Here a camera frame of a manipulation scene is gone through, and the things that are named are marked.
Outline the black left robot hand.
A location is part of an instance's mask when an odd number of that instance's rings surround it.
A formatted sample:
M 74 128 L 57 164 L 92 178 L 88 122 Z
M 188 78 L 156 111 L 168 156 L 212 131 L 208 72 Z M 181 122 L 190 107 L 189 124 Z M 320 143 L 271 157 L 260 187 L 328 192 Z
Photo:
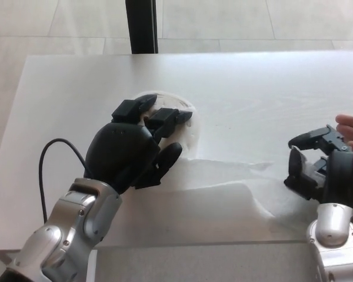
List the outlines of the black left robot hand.
M 123 194 L 129 187 L 158 186 L 182 153 L 173 142 L 160 148 L 162 139 L 172 136 L 179 125 L 192 118 L 192 112 L 160 108 L 149 116 L 156 94 L 125 99 L 112 113 L 111 122 L 94 136 L 85 157 L 84 177 L 99 180 Z

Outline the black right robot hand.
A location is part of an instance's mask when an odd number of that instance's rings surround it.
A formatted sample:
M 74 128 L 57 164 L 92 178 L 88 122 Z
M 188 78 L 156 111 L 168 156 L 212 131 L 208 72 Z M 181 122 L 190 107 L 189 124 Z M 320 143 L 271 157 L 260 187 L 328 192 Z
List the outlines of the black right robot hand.
M 306 200 L 353 209 L 353 151 L 330 125 L 288 142 L 287 188 Z

